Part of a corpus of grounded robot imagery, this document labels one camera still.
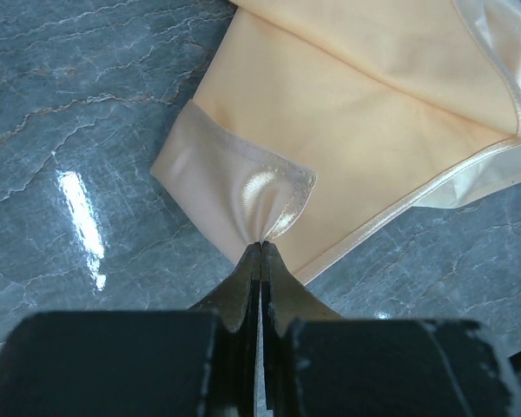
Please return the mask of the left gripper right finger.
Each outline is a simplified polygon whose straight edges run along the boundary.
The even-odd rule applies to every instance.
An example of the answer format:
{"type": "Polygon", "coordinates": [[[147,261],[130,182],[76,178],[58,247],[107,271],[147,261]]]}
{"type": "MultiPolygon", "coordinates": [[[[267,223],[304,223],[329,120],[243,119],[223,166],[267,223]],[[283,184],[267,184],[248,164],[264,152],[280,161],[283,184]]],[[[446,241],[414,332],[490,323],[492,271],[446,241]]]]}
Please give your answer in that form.
{"type": "Polygon", "coordinates": [[[260,249],[267,407],[276,416],[521,416],[521,385],[474,320],[347,319],[260,249]]]}

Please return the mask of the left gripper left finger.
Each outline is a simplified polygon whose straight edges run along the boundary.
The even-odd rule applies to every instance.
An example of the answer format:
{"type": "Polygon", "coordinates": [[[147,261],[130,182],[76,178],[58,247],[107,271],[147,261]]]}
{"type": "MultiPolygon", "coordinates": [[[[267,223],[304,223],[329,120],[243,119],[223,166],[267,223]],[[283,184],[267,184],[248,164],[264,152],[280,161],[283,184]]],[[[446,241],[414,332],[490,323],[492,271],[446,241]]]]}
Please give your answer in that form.
{"type": "Polygon", "coordinates": [[[0,352],[0,416],[253,416],[261,247],[193,307],[33,314],[0,352]]]}

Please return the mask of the peach satin napkin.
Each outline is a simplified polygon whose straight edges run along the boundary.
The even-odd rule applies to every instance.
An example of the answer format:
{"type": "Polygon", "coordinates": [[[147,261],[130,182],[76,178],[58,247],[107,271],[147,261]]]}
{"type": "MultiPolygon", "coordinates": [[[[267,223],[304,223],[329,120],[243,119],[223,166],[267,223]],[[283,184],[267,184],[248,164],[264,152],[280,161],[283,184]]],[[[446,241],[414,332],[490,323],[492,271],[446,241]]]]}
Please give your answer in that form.
{"type": "Polygon", "coordinates": [[[521,2],[239,1],[151,172],[309,282],[413,206],[521,183],[521,2]]]}

